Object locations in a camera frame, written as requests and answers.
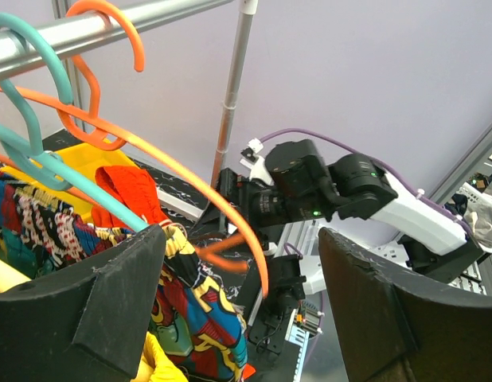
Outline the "yellow plastic bin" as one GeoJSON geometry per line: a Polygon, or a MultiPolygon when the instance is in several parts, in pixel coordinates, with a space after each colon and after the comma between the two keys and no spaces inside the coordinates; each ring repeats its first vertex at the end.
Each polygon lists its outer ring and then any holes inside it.
{"type": "MultiPolygon", "coordinates": [[[[95,172],[102,166],[138,167],[121,150],[103,151],[87,143],[57,150],[56,153],[62,157],[66,165],[82,173],[90,181],[95,181],[95,172]]],[[[67,192],[52,190],[17,168],[6,155],[0,154],[0,162],[5,165],[2,167],[2,172],[8,173],[20,181],[30,183],[34,187],[69,203],[85,222],[93,222],[91,214],[93,204],[88,199],[80,199],[81,191],[78,189],[67,192]]]]}

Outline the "silver clothes rail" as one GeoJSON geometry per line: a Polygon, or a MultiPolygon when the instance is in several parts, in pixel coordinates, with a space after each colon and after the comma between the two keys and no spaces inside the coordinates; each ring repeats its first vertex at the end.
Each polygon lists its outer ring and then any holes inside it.
{"type": "MultiPolygon", "coordinates": [[[[143,1],[123,8],[123,12],[142,33],[229,3],[229,0],[143,1]]],[[[117,21],[106,21],[96,12],[57,19],[37,31],[61,59],[126,37],[117,21]]],[[[0,32],[0,80],[43,65],[42,58],[31,44],[24,46],[13,34],[0,32]]]]}

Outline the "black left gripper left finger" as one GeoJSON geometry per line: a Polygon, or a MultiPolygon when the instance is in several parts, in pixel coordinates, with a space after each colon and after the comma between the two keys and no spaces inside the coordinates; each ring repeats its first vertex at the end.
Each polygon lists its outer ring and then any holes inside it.
{"type": "Polygon", "coordinates": [[[134,379],[165,248],[151,225],[0,293],[0,381],[134,379]]]}

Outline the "orange plastic hanger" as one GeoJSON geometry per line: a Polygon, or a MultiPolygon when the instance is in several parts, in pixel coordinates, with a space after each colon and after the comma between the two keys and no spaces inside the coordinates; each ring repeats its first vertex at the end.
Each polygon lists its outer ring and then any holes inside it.
{"type": "Polygon", "coordinates": [[[196,174],[184,167],[181,163],[177,162],[174,158],[146,142],[139,136],[132,134],[129,131],[124,130],[121,127],[116,126],[113,123],[109,123],[104,119],[96,117],[90,117],[85,111],[80,110],[78,107],[64,105],[57,99],[51,96],[45,95],[40,92],[31,91],[26,88],[21,88],[21,94],[28,99],[34,100],[38,103],[61,110],[71,116],[76,117],[86,123],[93,125],[101,129],[105,134],[113,134],[117,138],[121,138],[123,141],[135,146],[141,151],[149,154],[151,157],[157,159],[164,166],[173,170],[178,176],[183,177],[189,182],[195,189],[203,194],[210,202],[213,202],[222,212],[224,212],[233,223],[236,223],[240,234],[243,236],[245,242],[248,244],[252,254],[254,255],[256,265],[258,267],[260,282],[262,288],[262,295],[268,294],[268,273],[267,264],[264,258],[264,253],[261,248],[260,242],[256,238],[253,230],[248,225],[247,221],[222,197],[216,192],[210,185],[206,184],[196,174]]]}

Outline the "comic print shorts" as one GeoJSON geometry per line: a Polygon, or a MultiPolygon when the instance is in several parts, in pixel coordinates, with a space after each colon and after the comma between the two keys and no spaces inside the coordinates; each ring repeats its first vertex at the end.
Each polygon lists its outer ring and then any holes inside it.
{"type": "Polygon", "coordinates": [[[246,324],[176,227],[96,228],[0,171],[0,381],[129,381],[145,345],[167,381],[241,381],[246,324]]]}

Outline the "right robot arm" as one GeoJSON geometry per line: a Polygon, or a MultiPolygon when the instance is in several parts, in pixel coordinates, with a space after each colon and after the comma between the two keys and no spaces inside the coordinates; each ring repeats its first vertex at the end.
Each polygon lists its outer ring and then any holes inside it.
{"type": "Polygon", "coordinates": [[[310,139],[282,142],[265,156],[252,140],[241,153],[248,176],[226,168],[217,192],[232,202],[262,244],[263,230],[324,219],[375,220],[401,232],[413,271],[442,283],[457,279],[484,250],[458,214],[428,200],[382,161],[361,152],[326,164],[310,139]]]}

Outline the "yellow shorts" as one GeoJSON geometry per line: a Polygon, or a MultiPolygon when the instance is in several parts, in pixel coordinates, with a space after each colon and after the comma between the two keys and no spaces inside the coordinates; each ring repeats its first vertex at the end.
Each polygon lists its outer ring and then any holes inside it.
{"type": "Polygon", "coordinates": [[[184,381],[146,306],[110,298],[97,279],[35,281],[0,294],[0,381],[184,381]]]}

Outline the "teal plastic hanger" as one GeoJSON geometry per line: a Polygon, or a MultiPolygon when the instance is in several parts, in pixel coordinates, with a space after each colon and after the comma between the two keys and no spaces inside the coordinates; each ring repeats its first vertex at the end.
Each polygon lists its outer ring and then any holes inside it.
{"type": "MultiPolygon", "coordinates": [[[[1,28],[14,32],[16,36],[22,37],[37,50],[49,68],[59,99],[64,104],[71,104],[73,102],[72,85],[64,70],[64,65],[42,35],[26,21],[8,13],[0,13],[1,28]]],[[[147,227],[147,223],[128,207],[84,175],[65,165],[59,158],[44,150],[37,115],[10,80],[0,80],[0,90],[21,113],[28,131],[28,138],[23,138],[0,123],[0,143],[10,159],[22,171],[56,191],[67,191],[73,186],[77,187],[136,232],[147,227]]]]}

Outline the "white clothes rack base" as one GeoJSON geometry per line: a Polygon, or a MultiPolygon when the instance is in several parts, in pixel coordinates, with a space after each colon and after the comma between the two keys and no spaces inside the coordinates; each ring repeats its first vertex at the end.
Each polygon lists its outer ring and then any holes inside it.
{"type": "Polygon", "coordinates": [[[197,221],[203,213],[202,209],[199,209],[198,207],[183,201],[182,199],[172,196],[161,189],[157,189],[157,195],[162,207],[165,207],[170,211],[174,211],[184,216],[188,220],[197,221]]]}

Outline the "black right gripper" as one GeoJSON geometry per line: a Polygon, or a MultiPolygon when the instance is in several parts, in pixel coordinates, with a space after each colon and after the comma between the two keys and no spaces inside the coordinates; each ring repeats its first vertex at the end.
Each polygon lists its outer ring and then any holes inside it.
{"type": "MultiPolygon", "coordinates": [[[[230,168],[220,171],[216,191],[237,211],[240,212],[240,193],[244,178],[230,168]]],[[[204,239],[225,239],[239,233],[236,223],[222,212],[213,202],[209,202],[201,218],[201,233],[204,239]]]]}

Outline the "orange shorts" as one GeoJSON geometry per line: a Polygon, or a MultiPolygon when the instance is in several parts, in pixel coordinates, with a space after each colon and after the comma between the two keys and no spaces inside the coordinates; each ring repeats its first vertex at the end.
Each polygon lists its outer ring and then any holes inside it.
{"type": "Polygon", "coordinates": [[[96,184],[148,224],[166,226],[172,220],[162,211],[154,179],[136,166],[102,166],[96,184]]]}

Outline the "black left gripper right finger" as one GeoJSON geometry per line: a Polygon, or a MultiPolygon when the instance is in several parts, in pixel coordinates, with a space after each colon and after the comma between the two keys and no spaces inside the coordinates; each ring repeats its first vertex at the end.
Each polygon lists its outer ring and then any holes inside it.
{"type": "Polygon", "coordinates": [[[440,283],[329,229],[318,251],[351,381],[492,381],[492,297],[440,283]]]}

